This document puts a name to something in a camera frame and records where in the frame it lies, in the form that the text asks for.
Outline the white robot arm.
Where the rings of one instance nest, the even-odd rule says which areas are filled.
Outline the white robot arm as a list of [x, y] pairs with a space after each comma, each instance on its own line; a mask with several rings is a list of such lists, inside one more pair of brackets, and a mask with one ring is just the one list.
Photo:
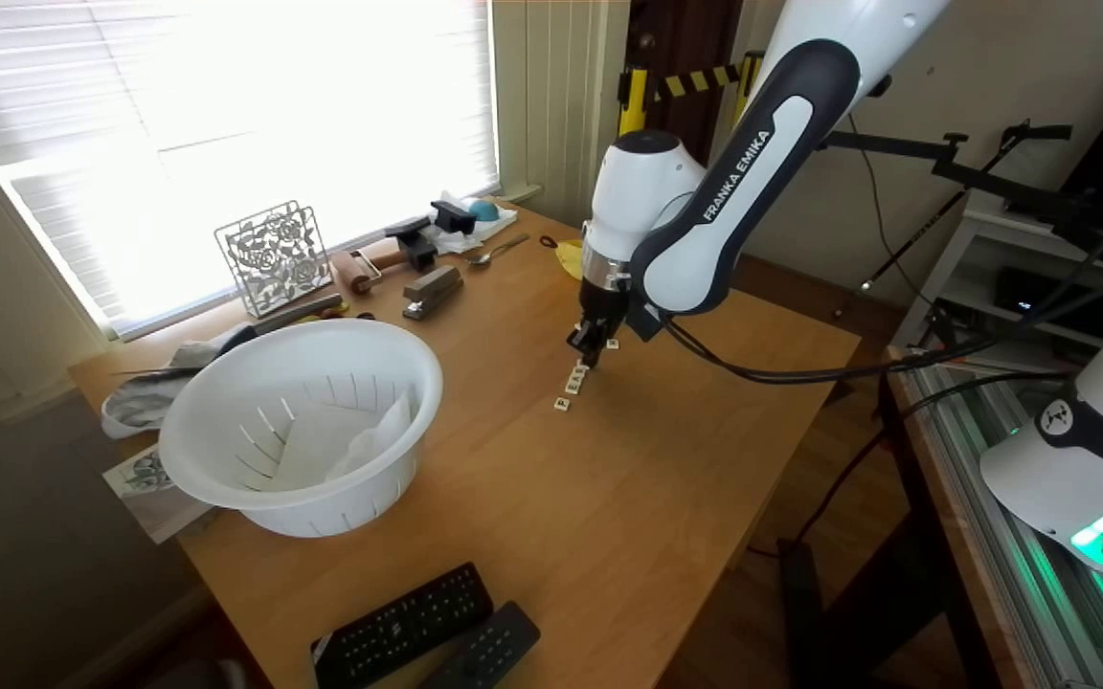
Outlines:
[[667, 130], [620, 132], [584, 223], [584, 319], [595, 367], [620, 325], [657, 335], [723, 302], [750, 229], [834, 121], [932, 29], [952, 0], [786, 0], [756, 93], [703, 168]]

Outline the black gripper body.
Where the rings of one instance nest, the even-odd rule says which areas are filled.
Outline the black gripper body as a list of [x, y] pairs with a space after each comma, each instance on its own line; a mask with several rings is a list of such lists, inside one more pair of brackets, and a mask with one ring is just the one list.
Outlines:
[[607, 289], [598, 282], [584, 282], [579, 287], [579, 307], [584, 307], [579, 339], [607, 344], [625, 325], [627, 302], [632, 302], [627, 287]]

